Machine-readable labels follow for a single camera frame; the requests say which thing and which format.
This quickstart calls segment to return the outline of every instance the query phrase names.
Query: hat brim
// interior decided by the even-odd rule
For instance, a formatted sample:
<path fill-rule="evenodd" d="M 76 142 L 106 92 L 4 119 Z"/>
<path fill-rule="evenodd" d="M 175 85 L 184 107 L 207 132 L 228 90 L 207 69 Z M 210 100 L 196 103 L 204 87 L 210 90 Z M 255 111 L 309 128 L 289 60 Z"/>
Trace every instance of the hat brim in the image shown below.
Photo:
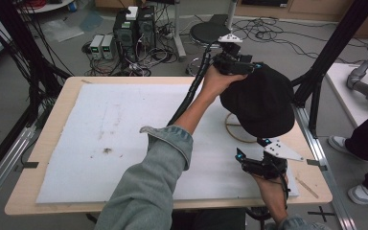
<path fill-rule="evenodd" d="M 289 132 L 295 123 L 294 111 L 291 104 L 276 116 L 263 121 L 250 121 L 238 117 L 241 126 L 255 137 L 272 138 Z"/>

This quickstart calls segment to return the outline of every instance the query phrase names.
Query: white board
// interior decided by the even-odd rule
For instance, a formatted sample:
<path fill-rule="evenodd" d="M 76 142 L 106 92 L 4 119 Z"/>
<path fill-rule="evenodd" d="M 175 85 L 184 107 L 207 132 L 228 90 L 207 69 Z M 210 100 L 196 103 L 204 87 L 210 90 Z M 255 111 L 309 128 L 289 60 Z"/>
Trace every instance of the white board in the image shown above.
<path fill-rule="evenodd" d="M 346 86 L 346 80 L 355 68 L 358 65 L 335 63 L 328 71 L 327 78 L 352 123 L 358 127 L 368 119 L 368 101 L 363 94 Z M 368 84 L 368 70 L 361 81 Z"/>
<path fill-rule="evenodd" d="M 108 201 L 125 170 L 147 152 L 143 126 L 164 127 L 190 85 L 86 84 L 50 159 L 37 203 Z M 260 197 L 253 178 L 235 159 L 236 148 L 259 159 L 263 148 L 231 137 L 229 112 L 219 99 L 194 133 L 190 169 L 178 180 L 174 199 Z M 288 170 L 290 195 L 298 196 Z"/>

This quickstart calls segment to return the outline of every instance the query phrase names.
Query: hand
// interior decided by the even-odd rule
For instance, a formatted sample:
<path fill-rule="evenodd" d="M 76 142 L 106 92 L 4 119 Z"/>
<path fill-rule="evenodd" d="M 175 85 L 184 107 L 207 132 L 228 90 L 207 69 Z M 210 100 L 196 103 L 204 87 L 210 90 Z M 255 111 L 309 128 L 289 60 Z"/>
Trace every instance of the hand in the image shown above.
<path fill-rule="evenodd" d="M 273 217 L 274 221 L 279 224 L 288 216 L 285 204 L 286 198 L 280 177 L 272 180 L 266 180 L 258 175 L 253 175 L 253 178 L 255 178 L 259 186 L 262 199 L 268 211 L 270 212 L 270 215 Z M 288 183 L 288 178 L 286 175 L 285 180 L 286 183 Z"/>
<path fill-rule="evenodd" d="M 246 75 L 223 75 L 214 65 L 211 65 L 204 76 L 199 95 L 213 102 L 233 81 L 240 81 L 245 78 Z"/>

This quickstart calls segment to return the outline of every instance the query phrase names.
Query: wooden table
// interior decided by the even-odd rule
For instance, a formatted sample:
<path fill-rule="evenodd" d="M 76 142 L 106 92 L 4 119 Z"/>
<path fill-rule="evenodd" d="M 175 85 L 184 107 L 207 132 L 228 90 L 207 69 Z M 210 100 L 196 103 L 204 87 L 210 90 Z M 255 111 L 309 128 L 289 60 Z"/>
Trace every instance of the wooden table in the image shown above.
<path fill-rule="evenodd" d="M 193 79 L 192 77 L 73 77 L 67 80 L 28 160 L 28 162 L 38 162 L 38 166 L 35 169 L 23 170 L 5 208 L 6 214 L 95 213 L 100 212 L 104 207 L 104 202 L 66 204 L 35 203 L 51 155 L 57 145 L 62 129 L 67 122 L 68 115 L 73 109 L 80 89 L 84 84 L 190 84 Z M 314 159 L 297 123 L 289 133 L 281 136 L 280 139 L 290 148 L 299 152 L 305 159 Z M 300 193 L 299 196 L 290 197 L 287 201 L 289 204 L 320 204 L 331 202 L 333 198 L 332 194 L 318 167 L 309 165 L 306 161 L 301 163 L 289 160 L 288 163 L 292 168 Z M 262 205 L 264 203 L 260 199 L 208 199 L 175 201 L 173 207 L 174 209 L 198 209 Z"/>

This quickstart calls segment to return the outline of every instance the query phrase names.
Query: round black stool seat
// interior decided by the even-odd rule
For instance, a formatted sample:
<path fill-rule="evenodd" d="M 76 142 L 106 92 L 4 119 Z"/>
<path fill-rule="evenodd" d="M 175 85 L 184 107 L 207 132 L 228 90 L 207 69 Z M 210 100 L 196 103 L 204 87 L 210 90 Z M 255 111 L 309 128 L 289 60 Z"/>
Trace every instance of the round black stool seat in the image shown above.
<path fill-rule="evenodd" d="M 202 46 L 213 43 L 212 47 L 219 47 L 218 38 L 228 35 L 229 29 L 223 25 L 213 22 L 202 22 L 194 25 L 190 30 L 190 38 L 193 42 L 197 42 Z"/>

